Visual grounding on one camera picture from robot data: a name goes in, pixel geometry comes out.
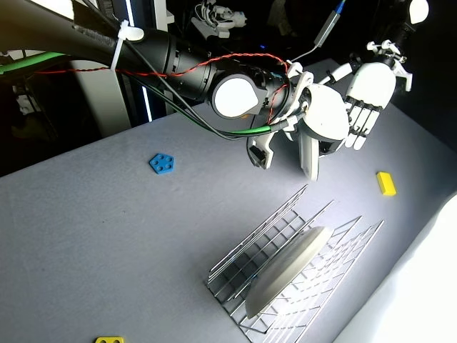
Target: yellow rectangular block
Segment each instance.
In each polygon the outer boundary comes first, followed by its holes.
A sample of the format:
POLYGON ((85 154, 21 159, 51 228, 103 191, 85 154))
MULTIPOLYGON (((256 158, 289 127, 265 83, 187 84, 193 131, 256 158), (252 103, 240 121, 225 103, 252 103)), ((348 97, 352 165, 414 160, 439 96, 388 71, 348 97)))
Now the yellow rectangular block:
POLYGON ((95 343, 124 343, 123 337, 99 337, 95 343))
POLYGON ((376 174, 376 176, 378 177, 379 187, 381 188, 381 193, 383 195, 393 197, 397 194, 395 184, 393 184, 392 175, 384 171, 380 171, 376 174))

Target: plate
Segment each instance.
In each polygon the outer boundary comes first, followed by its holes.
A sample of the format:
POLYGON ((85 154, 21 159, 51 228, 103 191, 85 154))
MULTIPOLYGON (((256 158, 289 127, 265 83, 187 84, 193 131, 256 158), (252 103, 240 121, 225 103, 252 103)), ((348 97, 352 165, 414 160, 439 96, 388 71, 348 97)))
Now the plate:
POLYGON ((246 297, 248 318, 256 316, 313 260, 333 235, 328 227, 315 227, 295 237, 258 273, 246 297))

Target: metal wire rack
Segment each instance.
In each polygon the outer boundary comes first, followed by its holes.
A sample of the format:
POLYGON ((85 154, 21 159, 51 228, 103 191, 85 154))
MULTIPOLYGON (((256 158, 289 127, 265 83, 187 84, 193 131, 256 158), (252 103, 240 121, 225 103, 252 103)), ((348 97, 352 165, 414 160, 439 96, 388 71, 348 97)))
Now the metal wire rack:
POLYGON ((248 319, 244 307, 256 275, 332 204, 310 219, 293 210, 306 186, 233 248, 209 272, 207 287, 253 343, 298 342, 323 309, 383 221, 361 232, 361 216, 336 228, 326 246, 262 312, 248 319))

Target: blue toy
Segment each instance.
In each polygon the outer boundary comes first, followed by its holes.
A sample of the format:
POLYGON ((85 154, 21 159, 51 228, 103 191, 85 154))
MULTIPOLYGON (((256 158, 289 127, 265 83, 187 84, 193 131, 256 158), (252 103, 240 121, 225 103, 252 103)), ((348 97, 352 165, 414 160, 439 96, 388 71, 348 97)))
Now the blue toy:
POLYGON ((157 154, 151 161, 149 161, 149 164, 159 175, 170 173, 174 170, 174 158, 165 154, 157 154))

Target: gray table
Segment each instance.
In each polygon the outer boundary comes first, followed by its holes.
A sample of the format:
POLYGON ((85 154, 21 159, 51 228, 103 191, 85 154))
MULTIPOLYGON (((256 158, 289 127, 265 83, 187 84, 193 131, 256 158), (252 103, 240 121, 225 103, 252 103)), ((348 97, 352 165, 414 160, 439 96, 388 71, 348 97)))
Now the gray table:
MULTIPOLYGON (((318 79, 333 67, 324 61, 310 70, 318 79)), ((273 147, 271 169, 256 169, 244 141, 172 115, 0 179, 1 340, 247 342, 204 279, 306 183, 298 147, 281 137, 273 147), (148 165, 158 152, 175 156, 172 174, 155 175, 148 165)), ((394 106, 362 150, 321 160, 300 214, 336 199, 319 224, 359 214, 363 225, 386 224, 305 342, 330 342, 340 332, 457 189, 456 171, 457 156, 394 106), (392 173, 396 197, 381 196, 380 170, 392 173)))

